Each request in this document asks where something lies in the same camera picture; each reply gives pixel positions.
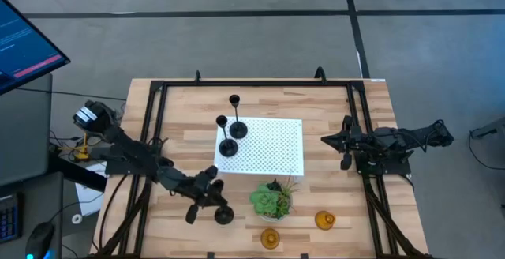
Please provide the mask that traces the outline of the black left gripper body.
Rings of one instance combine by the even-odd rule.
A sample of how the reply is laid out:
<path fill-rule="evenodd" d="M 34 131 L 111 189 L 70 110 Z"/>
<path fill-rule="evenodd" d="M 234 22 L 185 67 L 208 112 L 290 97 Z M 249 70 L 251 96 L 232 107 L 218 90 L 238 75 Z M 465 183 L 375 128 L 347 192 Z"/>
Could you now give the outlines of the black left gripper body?
<path fill-rule="evenodd" d="M 199 208 L 204 208 L 205 197 L 209 195 L 209 186 L 211 185 L 211 181 L 217 176 L 217 173 L 218 168 L 210 166 L 194 177 L 193 185 L 190 189 L 191 198 L 194 203 L 189 206 L 189 210 L 186 213 L 185 221 L 187 223 L 193 224 Z"/>

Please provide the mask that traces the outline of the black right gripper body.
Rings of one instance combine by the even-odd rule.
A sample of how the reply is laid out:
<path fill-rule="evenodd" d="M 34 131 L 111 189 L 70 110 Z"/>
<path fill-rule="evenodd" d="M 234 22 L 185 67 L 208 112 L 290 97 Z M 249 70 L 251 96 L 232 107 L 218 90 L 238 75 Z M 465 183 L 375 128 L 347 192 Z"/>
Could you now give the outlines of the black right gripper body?
<path fill-rule="evenodd" d="M 358 145 L 362 142 L 364 134 L 361 131 L 361 127 L 355 125 L 353 118 L 349 115 L 346 115 L 342 121 L 341 134 L 341 152 L 343 153 L 343 158 L 340 167 L 346 171 L 350 169 L 352 164 L 350 152 L 358 149 Z"/>

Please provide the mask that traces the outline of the black metal candlestick holder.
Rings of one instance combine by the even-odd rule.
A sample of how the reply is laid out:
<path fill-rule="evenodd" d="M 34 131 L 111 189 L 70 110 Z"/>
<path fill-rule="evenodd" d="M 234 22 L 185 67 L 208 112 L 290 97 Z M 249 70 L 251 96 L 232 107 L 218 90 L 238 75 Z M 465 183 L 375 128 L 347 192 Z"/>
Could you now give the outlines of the black metal candlestick holder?
<path fill-rule="evenodd" d="M 238 144 L 235 140 L 229 138 L 226 133 L 227 117 L 219 115 L 216 118 L 216 124 L 222 129 L 224 139 L 219 144 L 219 152 L 222 156 L 231 157 L 238 152 Z"/>
<path fill-rule="evenodd" d="M 215 210 L 214 219 L 220 225 L 227 225 L 234 219 L 234 210 L 229 205 L 220 205 Z"/>
<path fill-rule="evenodd" d="M 229 101 L 235 112 L 235 122 L 230 126 L 230 134 L 233 138 L 242 139 L 247 135 L 248 127 L 245 123 L 238 120 L 238 105 L 240 103 L 240 96 L 231 95 Z"/>

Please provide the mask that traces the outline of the amber glass candle holder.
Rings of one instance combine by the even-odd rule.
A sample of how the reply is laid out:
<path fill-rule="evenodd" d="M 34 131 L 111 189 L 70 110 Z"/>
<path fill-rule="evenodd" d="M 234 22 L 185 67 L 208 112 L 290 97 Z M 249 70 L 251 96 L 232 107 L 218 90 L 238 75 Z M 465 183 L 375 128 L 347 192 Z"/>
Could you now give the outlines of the amber glass candle holder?
<path fill-rule="evenodd" d="M 267 228 L 261 233 L 260 242 L 265 249 L 273 250 L 280 243 L 280 235 L 275 229 Z"/>
<path fill-rule="evenodd" d="M 328 231 L 333 228 L 336 222 L 336 216 L 328 211 L 319 211 L 315 214 L 316 226 L 324 231 Z"/>

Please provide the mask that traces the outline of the light green succulent plant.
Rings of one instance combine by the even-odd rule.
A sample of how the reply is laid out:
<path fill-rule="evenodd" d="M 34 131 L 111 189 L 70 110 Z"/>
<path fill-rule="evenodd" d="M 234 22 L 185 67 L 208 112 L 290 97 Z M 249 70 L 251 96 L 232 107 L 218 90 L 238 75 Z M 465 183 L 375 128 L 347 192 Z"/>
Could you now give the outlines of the light green succulent plant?
<path fill-rule="evenodd" d="M 274 217 L 278 210 L 280 192 L 270 190 L 266 184 L 260 184 L 249 196 L 255 213 L 260 216 Z"/>

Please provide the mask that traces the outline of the white perforated metal shelf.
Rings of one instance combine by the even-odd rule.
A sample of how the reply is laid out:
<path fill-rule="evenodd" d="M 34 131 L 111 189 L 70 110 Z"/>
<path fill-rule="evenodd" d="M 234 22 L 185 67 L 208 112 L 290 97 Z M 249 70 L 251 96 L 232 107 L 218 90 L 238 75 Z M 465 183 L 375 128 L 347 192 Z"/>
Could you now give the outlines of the white perforated metal shelf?
<path fill-rule="evenodd" d="M 302 176 L 303 123 L 300 119 L 253 118 L 239 120 L 248 133 L 237 139 L 238 151 L 223 156 L 215 151 L 214 165 L 222 173 Z"/>

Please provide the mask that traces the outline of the dark spiky plant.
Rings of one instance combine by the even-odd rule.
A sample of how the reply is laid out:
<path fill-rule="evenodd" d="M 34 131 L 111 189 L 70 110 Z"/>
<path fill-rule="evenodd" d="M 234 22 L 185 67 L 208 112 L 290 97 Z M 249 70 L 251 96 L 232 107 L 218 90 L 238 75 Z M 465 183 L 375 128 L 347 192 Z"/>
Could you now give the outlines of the dark spiky plant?
<path fill-rule="evenodd" d="M 279 193 L 276 213 L 271 218 L 281 220 L 288 216 L 294 209 L 293 207 L 293 193 L 298 191 L 297 182 L 294 176 L 289 175 L 286 180 L 278 181 L 276 178 L 273 182 L 266 184 L 270 191 Z"/>

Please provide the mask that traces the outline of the white paper sheet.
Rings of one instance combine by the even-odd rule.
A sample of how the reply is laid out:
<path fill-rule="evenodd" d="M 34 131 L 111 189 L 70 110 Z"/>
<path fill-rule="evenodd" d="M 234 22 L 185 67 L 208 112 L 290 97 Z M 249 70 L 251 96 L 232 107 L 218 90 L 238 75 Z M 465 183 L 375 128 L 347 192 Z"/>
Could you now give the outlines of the white paper sheet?
<path fill-rule="evenodd" d="M 107 163 L 105 161 L 101 163 L 96 163 L 86 167 L 86 170 L 93 171 L 99 175 L 108 178 L 105 173 Z M 101 209 L 101 204 L 103 200 L 103 192 L 98 190 L 93 190 L 87 186 L 81 184 L 75 184 L 78 201 L 80 202 L 80 214 L 82 216 L 90 216 L 91 214 L 98 212 Z"/>

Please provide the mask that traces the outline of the black diagonal desk beam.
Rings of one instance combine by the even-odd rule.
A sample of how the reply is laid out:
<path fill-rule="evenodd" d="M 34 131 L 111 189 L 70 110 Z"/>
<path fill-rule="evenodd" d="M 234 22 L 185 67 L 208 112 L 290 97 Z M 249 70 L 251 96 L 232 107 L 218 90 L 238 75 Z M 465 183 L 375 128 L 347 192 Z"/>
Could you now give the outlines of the black diagonal desk beam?
<path fill-rule="evenodd" d="M 104 192 L 106 189 L 106 177 L 94 171 L 89 171 L 58 156 L 49 155 L 47 172 L 61 172 L 67 180 L 99 192 Z"/>

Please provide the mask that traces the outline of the yellow connector block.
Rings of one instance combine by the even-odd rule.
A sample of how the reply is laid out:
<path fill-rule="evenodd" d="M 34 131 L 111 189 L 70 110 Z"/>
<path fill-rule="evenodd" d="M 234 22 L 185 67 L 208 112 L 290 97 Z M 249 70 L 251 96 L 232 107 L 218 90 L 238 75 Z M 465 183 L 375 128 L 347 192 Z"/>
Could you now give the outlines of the yellow connector block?
<path fill-rule="evenodd" d="M 88 161 L 90 155 L 88 152 L 88 135 L 85 133 L 82 142 L 75 148 L 74 157 L 77 162 Z"/>

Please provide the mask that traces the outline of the grey equipment base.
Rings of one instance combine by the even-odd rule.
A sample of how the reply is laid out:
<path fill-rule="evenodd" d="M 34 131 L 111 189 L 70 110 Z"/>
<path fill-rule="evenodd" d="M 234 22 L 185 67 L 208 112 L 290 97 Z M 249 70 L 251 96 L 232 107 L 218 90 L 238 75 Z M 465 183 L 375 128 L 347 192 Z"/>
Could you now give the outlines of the grey equipment base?
<path fill-rule="evenodd" d="M 482 129 L 482 136 L 487 136 L 490 134 L 497 133 L 500 137 L 505 140 L 505 117 L 499 118 L 493 122 L 490 122 Z"/>

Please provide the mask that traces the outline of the black computer mouse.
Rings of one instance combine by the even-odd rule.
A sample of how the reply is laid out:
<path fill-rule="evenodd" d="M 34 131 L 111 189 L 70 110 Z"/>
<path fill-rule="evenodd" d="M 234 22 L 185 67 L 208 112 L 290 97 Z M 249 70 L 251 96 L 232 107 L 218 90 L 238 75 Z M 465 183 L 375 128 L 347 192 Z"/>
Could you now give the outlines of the black computer mouse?
<path fill-rule="evenodd" d="M 25 246 L 25 259 L 47 259 L 54 235 L 52 222 L 42 222 L 34 227 Z"/>

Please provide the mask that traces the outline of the black computer keyboard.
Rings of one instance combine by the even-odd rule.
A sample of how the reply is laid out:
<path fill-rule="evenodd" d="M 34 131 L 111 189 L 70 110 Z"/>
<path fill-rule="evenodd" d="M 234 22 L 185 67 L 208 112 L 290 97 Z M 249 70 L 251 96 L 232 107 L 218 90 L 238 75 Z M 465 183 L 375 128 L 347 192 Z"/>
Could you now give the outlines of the black computer keyboard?
<path fill-rule="evenodd" d="M 20 193 L 0 197 L 0 244 L 21 237 L 21 206 Z"/>

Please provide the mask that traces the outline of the blue-screen computer monitor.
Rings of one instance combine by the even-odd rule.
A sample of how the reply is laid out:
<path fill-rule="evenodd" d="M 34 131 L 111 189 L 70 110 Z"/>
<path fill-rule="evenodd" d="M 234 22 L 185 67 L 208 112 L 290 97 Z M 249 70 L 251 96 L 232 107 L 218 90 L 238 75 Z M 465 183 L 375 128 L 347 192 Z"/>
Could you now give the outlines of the blue-screen computer monitor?
<path fill-rule="evenodd" d="M 9 0 L 0 0 L 0 95 L 70 63 Z"/>

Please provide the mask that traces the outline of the black aluminium table frame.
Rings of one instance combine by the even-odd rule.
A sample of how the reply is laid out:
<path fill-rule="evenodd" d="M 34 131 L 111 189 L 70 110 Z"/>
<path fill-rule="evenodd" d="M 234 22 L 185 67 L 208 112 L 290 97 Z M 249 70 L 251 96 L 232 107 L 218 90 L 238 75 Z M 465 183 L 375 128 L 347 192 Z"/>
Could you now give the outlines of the black aluminium table frame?
<path fill-rule="evenodd" d="M 122 119 L 132 138 L 161 137 L 163 155 L 186 174 L 207 168 L 213 159 L 216 118 L 230 111 L 229 97 L 239 95 L 242 116 L 299 118 L 303 122 L 305 177 L 297 183 L 293 213 L 277 223 L 262 220 L 249 202 L 261 176 L 228 175 L 224 197 L 234 210 L 227 225 L 215 222 L 214 209 L 203 209 L 186 223 L 190 199 L 170 195 L 157 184 L 133 176 L 107 181 L 102 211 L 89 259 L 229 258 L 380 258 L 424 259 L 425 234 L 410 184 L 398 176 L 374 178 L 372 188 L 390 207 L 399 226 L 392 231 L 366 200 L 365 177 L 342 171 L 339 155 L 321 141 L 335 133 L 347 114 L 365 126 L 396 123 L 385 82 L 369 79 L 315 78 L 135 79 Z M 324 231 L 315 214 L 336 216 Z M 265 249 L 261 233 L 273 228 L 279 245 Z"/>

